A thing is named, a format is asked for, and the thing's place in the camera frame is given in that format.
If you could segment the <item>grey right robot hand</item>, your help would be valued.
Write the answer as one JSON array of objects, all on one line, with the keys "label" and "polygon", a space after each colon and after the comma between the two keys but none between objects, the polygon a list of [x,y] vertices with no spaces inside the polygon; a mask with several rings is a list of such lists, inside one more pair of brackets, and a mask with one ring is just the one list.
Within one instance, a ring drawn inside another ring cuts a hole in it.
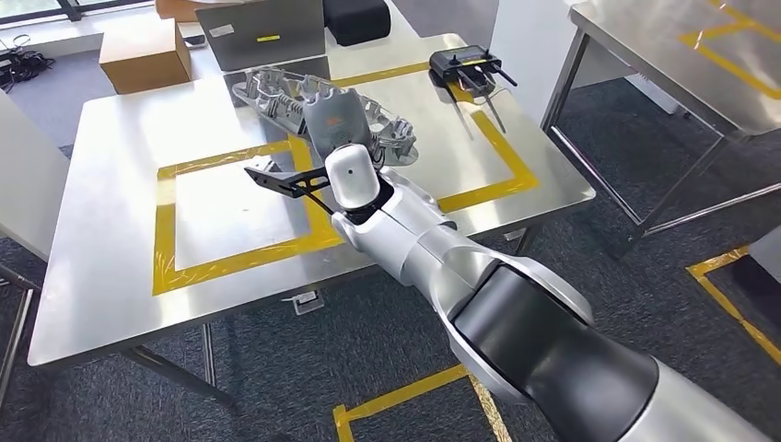
[{"label": "grey right robot hand", "polygon": [[365,109],[353,89],[318,92],[303,104],[303,115],[309,139],[321,160],[343,145],[371,145]]}]

